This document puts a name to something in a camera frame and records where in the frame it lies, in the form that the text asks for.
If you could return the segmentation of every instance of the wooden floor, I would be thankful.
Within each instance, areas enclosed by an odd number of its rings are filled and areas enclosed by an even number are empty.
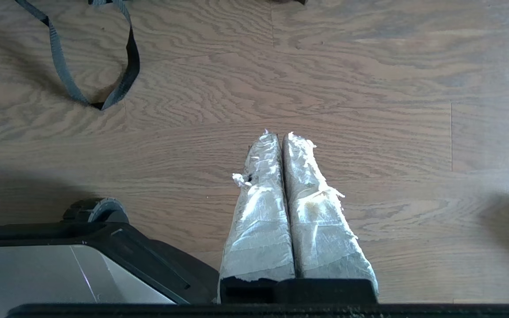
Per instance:
[[[115,6],[32,1],[97,101]],[[0,0],[0,224],[117,197],[218,267],[247,147],[312,139],[382,302],[509,303],[509,0],[135,0],[141,73],[101,113],[65,97],[44,24]]]

